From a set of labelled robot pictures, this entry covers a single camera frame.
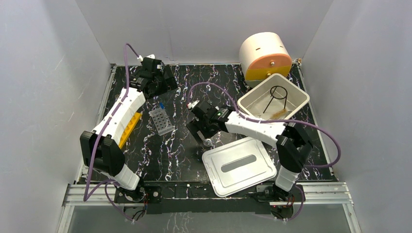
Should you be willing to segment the cream cylindrical drawer cabinet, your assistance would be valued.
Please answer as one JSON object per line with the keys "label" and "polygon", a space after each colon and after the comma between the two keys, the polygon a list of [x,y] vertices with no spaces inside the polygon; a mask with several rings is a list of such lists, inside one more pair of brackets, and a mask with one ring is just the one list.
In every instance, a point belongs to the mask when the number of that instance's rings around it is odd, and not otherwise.
{"label": "cream cylindrical drawer cabinet", "polygon": [[245,83],[253,88],[272,74],[288,75],[292,58],[281,38],[273,32],[256,33],[248,37],[239,51]]}

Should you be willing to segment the yellow test tube rack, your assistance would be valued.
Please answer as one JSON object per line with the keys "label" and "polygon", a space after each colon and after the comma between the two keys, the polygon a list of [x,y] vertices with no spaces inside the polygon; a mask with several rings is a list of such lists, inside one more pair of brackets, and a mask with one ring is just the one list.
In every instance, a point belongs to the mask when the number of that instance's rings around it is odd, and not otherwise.
{"label": "yellow test tube rack", "polygon": [[123,131],[121,137],[120,137],[120,142],[119,142],[119,148],[122,149],[123,146],[126,144],[127,139],[129,138],[131,132],[139,122],[139,120],[142,117],[142,113],[135,113],[132,118],[130,119],[129,123],[127,124],[125,130]]}

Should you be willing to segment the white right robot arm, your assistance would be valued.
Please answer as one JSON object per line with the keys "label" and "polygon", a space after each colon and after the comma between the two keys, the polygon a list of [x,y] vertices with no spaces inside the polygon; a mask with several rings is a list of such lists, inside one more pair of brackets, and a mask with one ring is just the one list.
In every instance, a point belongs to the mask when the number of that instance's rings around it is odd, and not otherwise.
{"label": "white right robot arm", "polygon": [[194,119],[187,124],[198,143],[219,132],[245,137],[203,153],[202,161],[214,192],[226,197],[275,178],[274,196],[286,201],[313,144],[296,123],[267,123],[253,116],[242,117],[233,108],[213,107],[207,101],[187,104]]}

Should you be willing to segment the small glass beaker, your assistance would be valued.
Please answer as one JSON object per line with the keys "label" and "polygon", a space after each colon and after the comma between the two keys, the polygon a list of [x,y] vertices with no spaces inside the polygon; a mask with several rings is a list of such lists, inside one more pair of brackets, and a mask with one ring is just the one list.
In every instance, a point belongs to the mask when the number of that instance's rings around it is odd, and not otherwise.
{"label": "small glass beaker", "polygon": [[204,136],[203,145],[208,148],[214,148],[217,143],[217,133],[214,135]]}

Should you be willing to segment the aluminium frame rail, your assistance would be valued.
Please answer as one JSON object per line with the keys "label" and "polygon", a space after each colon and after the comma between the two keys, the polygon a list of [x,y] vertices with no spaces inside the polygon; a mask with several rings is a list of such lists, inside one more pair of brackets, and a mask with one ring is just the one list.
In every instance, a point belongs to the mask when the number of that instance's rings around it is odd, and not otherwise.
{"label": "aluminium frame rail", "polygon": [[[299,182],[307,204],[353,204],[351,194],[345,182]],[[67,187],[63,206],[105,206],[109,200],[125,206],[136,206],[137,203],[127,201],[119,191],[110,184],[97,186],[92,184],[92,195],[83,200],[86,186],[70,184]],[[216,196],[210,183],[206,182],[151,182],[146,185],[150,203],[164,203],[166,200],[221,200]]]}

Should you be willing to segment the clear plastic tube rack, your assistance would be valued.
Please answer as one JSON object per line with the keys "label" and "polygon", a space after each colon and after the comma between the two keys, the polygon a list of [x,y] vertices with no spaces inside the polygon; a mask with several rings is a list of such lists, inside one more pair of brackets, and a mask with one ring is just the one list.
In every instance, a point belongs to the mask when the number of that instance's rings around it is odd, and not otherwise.
{"label": "clear plastic tube rack", "polygon": [[173,131],[173,125],[163,108],[157,108],[149,112],[159,136]]}

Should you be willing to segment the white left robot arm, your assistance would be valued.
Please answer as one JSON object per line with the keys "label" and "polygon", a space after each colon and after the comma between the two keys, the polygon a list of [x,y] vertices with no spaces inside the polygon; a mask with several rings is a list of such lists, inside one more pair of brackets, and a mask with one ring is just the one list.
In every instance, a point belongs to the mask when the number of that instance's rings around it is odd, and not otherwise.
{"label": "white left robot arm", "polygon": [[143,200],[145,189],[140,178],[125,162],[122,146],[137,124],[137,111],[144,103],[177,88],[171,67],[153,56],[140,57],[141,68],[127,75],[124,87],[112,108],[90,132],[84,131],[80,144],[85,166],[102,173],[133,202]]}

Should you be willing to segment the brown test tube brush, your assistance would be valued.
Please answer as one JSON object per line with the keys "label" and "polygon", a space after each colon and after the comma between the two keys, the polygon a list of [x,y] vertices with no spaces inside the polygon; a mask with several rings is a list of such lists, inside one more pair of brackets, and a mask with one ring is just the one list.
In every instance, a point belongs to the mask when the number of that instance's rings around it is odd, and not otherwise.
{"label": "brown test tube brush", "polygon": [[272,114],[270,119],[280,119],[286,113],[287,113],[287,110],[284,108],[284,109],[282,109],[280,111],[277,111],[276,113]]}

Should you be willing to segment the white bin lid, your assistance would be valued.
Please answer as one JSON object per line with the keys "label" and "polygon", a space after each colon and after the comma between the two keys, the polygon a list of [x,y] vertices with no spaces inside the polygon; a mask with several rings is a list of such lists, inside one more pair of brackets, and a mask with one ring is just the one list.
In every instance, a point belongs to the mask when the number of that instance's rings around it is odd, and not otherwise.
{"label": "white bin lid", "polygon": [[206,151],[202,155],[213,190],[224,198],[276,176],[263,143],[251,137]]}

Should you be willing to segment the white plastic bin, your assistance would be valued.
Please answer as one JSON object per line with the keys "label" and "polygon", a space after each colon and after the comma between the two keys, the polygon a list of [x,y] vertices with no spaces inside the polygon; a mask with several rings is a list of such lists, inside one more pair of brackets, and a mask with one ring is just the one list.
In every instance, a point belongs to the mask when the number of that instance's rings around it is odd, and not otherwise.
{"label": "white plastic bin", "polygon": [[286,109],[280,119],[290,119],[308,102],[309,95],[280,74],[273,74],[252,88],[238,101],[245,114],[269,120],[271,115]]}

